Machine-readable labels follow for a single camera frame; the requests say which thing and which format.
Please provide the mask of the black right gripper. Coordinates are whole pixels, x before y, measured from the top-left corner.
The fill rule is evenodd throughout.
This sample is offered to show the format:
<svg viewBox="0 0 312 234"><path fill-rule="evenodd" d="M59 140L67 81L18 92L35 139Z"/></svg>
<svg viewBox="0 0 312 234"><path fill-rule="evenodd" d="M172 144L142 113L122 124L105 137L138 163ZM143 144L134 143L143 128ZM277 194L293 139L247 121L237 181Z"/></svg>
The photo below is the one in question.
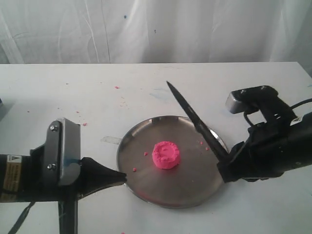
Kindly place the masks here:
<svg viewBox="0 0 312 234"><path fill-rule="evenodd" d="M243 179L247 182L281 177L285 172L312 164L312 124L292 125L282 136L262 145L251 140L236 144L226 163L217 164L225 183Z"/></svg>

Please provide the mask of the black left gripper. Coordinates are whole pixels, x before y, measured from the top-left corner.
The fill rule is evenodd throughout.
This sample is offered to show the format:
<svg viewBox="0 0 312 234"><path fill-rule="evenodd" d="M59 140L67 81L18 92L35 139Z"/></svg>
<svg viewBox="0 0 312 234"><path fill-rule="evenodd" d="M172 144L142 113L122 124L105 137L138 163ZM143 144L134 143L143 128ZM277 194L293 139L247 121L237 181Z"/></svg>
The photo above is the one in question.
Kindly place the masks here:
<svg viewBox="0 0 312 234"><path fill-rule="evenodd" d="M127 174L107 168L90 157L80 160L80 175L69 186L48 188L43 183L44 145L29 156L0 156L1 202L58 201L60 234L78 233L78 199L101 190L123 185Z"/></svg>

